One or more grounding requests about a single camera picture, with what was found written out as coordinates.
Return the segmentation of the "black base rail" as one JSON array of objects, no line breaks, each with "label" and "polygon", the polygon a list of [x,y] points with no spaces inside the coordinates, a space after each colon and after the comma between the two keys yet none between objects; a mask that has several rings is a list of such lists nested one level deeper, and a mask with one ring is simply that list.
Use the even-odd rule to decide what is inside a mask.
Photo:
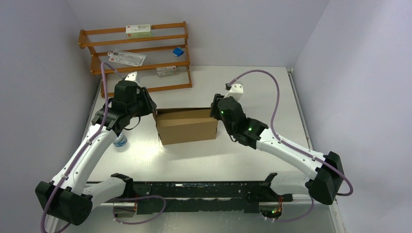
[{"label": "black base rail", "polygon": [[292,194],[278,195],[270,187],[276,173],[263,181],[134,182],[125,197],[109,202],[136,203],[137,214],[242,211],[260,213],[260,204],[291,202]]}]

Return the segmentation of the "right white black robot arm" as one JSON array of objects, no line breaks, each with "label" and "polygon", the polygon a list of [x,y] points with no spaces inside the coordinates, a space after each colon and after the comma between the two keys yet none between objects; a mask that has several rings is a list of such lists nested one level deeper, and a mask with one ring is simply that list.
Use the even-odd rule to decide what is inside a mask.
[{"label": "right white black robot arm", "polygon": [[273,201],[285,194],[307,194],[319,203],[331,205],[339,195],[344,170],[337,153],[309,150],[275,135],[267,124],[247,117],[233,97],[215,94],[210,116],[223,122],[234,142],[271,154],[303,173],[278,175],[262,188],[266,200]]}]

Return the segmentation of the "clear plastic package red label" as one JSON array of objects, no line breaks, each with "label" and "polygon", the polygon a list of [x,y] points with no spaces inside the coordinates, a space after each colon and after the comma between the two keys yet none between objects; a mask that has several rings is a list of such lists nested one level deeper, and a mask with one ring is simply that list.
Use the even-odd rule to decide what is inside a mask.
[{"label": "clear plastic package red label", "polygon": [[146,55],[126,52],[122,50],[113,50],[107,53],[109,56],[109,61],[114,63],[119,63],[123,65],[139,67],[142,66]]}]

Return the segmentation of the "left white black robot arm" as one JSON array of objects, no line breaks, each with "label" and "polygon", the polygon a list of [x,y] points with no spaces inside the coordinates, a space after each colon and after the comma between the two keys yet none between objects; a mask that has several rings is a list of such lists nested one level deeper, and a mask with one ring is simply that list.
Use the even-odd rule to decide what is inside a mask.
[{"label": "left white black robot arm", "polygon": [[42,223],[50,215],[78,226],[100,204],[111,199],[127,202],[136,196],[133,179],[119,173],[91,186],[86,183],[102,155],[131,119],[150,115],[155,109],[146,87],[128,80],[115,85],[114,96],[96,112],[74,155],[49,182],[40,182],[35,188],[43,209]]}]

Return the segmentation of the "brown cardboard box sheet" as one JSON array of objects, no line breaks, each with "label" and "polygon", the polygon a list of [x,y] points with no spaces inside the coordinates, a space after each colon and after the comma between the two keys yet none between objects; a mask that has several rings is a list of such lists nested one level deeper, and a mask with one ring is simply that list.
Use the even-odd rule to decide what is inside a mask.
[{"label": "brown cardboard box sheet", "polygon": [[180,144],[216,138],[218,121],[211,108],[165,108],[153,113],[162,145]]}]

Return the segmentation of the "orange wooden shelf rack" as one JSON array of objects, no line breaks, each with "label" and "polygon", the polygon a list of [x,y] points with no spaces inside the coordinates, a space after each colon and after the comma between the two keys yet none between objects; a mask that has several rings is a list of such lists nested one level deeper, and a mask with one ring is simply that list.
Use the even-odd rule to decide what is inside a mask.
[{"label": "orange wooden shelf rack", "polygon": [[90,72],[116,82],[136,74],[150,92],[192,87],[189,30],[185,21],[80,30],[78,45],[88,49]]}]

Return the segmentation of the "small white box lower shelf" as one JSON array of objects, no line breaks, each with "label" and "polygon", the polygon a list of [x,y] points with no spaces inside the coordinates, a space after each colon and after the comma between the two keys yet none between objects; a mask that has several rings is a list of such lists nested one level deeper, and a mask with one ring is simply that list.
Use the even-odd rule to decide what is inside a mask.
[{"label": "small white box lower shelf", "polygon": [[158,77],[174,76],[179,73],[176,66],[157,67],[156,71]]}]

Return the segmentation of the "blue white patterned round tape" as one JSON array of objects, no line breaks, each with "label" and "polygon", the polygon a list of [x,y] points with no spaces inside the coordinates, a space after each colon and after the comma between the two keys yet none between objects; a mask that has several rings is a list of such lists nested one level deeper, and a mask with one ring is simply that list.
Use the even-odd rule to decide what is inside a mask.
[{"label": "blue white patterned round tape", "polygon": [[127,137],[124,134],[120,134],[113,142],[115,147],[122,147],[127,143]]}]

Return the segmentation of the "white green box top shelf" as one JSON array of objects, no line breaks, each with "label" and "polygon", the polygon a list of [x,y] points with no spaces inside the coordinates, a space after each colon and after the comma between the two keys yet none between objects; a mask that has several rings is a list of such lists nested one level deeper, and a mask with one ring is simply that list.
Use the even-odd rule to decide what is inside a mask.
[{"label": "white green box top shelf", "polygon": [[152,36],[151,24],[127,25],[125,34],[128,39],[146,38]]}]

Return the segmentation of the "small blue box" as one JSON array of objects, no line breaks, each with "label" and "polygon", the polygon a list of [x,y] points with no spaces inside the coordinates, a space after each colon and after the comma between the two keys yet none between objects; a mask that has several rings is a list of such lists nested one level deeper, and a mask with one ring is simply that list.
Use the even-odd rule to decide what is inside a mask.
[{"label": "small blue box", "polygon": [[172,51],[173,55],[176,57],[180,57],[185,53],[185,50],[181,47],[176,47]]}]

